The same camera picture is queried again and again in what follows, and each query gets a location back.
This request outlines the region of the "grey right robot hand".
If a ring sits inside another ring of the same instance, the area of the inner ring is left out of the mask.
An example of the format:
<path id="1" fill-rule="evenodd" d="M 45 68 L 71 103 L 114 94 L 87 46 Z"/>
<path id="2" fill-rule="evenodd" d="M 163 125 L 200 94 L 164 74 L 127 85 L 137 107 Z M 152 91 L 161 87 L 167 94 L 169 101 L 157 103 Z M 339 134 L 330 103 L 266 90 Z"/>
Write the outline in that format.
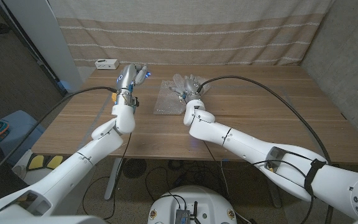
<path id="1" fill-rule="evenodd" d="M 186 103 L 191 100 L 199 100 L 201 98 L 202 90 L 198 90 L 201 83 L 194 75 L 185 76 L 184 78 L 180 74 L 173 76 L 174 86 L 169 86 L 169 90 L 174 92 L 181 100 Z"/>

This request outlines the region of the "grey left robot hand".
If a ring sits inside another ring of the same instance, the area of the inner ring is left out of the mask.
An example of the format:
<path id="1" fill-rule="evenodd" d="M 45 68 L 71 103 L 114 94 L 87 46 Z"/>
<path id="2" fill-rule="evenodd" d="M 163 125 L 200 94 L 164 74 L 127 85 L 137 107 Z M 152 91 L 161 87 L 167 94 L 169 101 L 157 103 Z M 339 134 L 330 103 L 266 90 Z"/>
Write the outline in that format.
<path id="1" fill-rule="evenodd" d="M 148 65 L 139 65 L 139 64 L 129 64 L 124 67 L 120 72 L 117 81 L 116 88 L 117 90 L 129 90 L 132 92 L 132 89 L 136 85 L 141 85 L 146 78 L 151 76 L 149 72 Z"/>

